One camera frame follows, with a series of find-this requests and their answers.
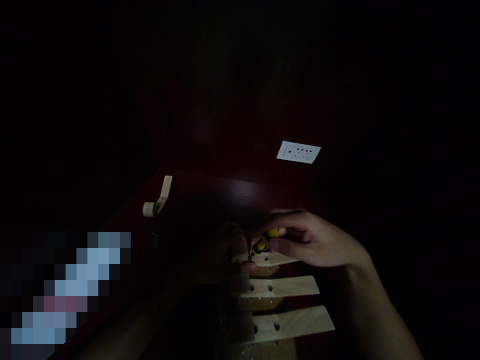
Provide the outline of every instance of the finger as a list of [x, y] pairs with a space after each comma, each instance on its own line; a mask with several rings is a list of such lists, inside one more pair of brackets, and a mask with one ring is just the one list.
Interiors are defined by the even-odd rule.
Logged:
[[297, 230], [306, 230], [306, 214], [307, 212], [289, 212], [273, 214], [266, 222], [251, 232], [252, 238], [261, 237], [262, 234], [273, 228], [295, 228]]
[[296, 209], [275, 208], [275, 209], [271, 209], [268, 213], [269, 214], [286, 214], [286, 213], [298, 213], [298, 212], [304, 212], [304, 211], [307, 211], [307, 210], [300, 209], [300, 208], [296, 208]]
[[311, 253], [307, 244], [293, 242], [282, 237], [271, 238], [268, 249], [271, 253], [279, 253], [299, 260], [306, 260]]
[[243, 231], [235, 233], [231, 238], [232, 243], [239, 243], [239, 242], [242, 242], [242, 241], [247, 241], [247, 238], [246, 238], [245, 233]]
[[257, 264], [253, 261], [244, 261], [240, 264], [240, 271], [242, 273], [252, 272], [257, 268]]

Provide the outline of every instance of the wooden slat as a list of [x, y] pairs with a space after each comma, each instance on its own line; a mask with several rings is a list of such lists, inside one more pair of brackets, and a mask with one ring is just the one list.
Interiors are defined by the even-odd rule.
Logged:
[[[232, 246], [231, 250], [231, 262], [240, 264], [248, 261], [248, 247], [246, 241], [236, 242]], [[254, 255], [252, 261], [256, 263], [258, 267], [275, 267], [278, 265], [288, 264], [299, 261], [293, 257], [288, 257], [280, 253], [262, 252], [261, 255]]]
[[233, 282], [232, 297], [242, 298], [284, 298], [291, 296], [316, 295], [319, 288], [313, 276], [286, 277], [279, 279], [250, 279], [248, 273], [242, 282]]
[[[237, 339], [244, 344], [296, 338], [335, 330], [334, 323], [323, 305], [279, 314], [252, 316], [249, 312], [236, 316], [245, 317], [245, 321], [236, 322], [245, 326], [241, 329], [236, 328], [235, 335], [238, 337], [235, 336], [232, 339]], [[275, 323], [279, 325], [278, 330], [275, 329]]]

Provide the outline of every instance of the wooden hook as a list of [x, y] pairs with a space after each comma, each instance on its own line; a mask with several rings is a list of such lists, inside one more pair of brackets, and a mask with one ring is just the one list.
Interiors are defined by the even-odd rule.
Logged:
[[160, 214], [160, 211], [169, 197], [172, 179], [172, 176], [165, 175], [163, 178], [163, 185], [161, 186], [160, 198], [157, 202], [145, 202], [143, 204], [143, 216], [147, 218], [156, 218]]

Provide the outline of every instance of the hand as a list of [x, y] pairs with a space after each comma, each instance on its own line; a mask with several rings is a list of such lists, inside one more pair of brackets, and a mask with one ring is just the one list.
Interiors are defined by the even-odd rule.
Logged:
[[194, 260], [195, 283], [219, 283], [229, 279], [233, 273], [253, 271], [257, 267], [253, 261], [231, 262], [232, 244], [240, 241], [246, 241], [242, 228], [235, 222], [224, 223]]
[[280, 253], [317, 267], [361, 265], [370, 261], [365, 248], [335, 225], [303, 209], [273, 209], [266, 221], [252, 231], [252, 245], [262, 234], [278, 228], [280, 236], [291, 234], [295, 241], [271, 238], [271, 253]]

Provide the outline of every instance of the dark background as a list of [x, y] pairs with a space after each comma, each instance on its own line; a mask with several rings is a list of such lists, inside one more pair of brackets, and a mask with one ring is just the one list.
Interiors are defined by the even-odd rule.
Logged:
[[[472, 23], [439, 6], [19, 5], [19, 225], [98, 230], [160, 167], [302, 188], [367, 247], [425, 357], [458, 354], [476, 260]], [[280, 161], [282, 140], [322, 149]]]

